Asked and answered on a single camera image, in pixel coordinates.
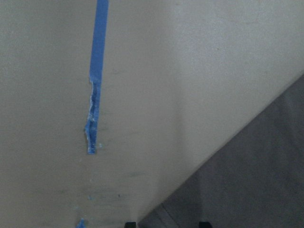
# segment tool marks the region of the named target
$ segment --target wrinkled blue tape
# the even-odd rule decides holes
[[[78,223],[78,225],[76,226],[76,228],[86,228],[85,221],[84,221],[83,218],[80,220],[80,222]]]
[[[97,0],[90,65],[92,94],[89,115],[85,125],[85,133],[88,141],[88,154],[95,154],[108,5],[108,0]]]

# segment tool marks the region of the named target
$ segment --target black object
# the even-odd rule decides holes
[[[209,222],[199,222],[199,228],[212,228]]]
[[[136,222],[126,222],[124,228],[136,228]]]

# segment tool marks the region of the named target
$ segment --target blue tape fragment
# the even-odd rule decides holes
[[[85,133],[88,141],[88,154],[95,154],[108,5],[108,0],[97,0],[90,65],[92,93],[89,115],[85,125]]]
[[[80,222],[78,223],[78,225],[76,226],[76,228],[86,228],[85,221],[84,221],[83,218],[80,220]]]

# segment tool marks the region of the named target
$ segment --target blue tape strip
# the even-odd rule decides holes
[[[95,154],[108,5],[108,0],[97,0],[90,65],[92,94],[89,115],[85,125],[85,133],[88,141],[88,154]]]
[[[76,226],[76,228],[86,228],[85,221],[84,221],[83,218],[80,220],[80,222],[78,223],[78,225]]]

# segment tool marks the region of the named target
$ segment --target beige surface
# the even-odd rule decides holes
[[[303,4],[110,0],[92,156],[95,1],[0,0],[1,225],[142,218],[300,76]]]

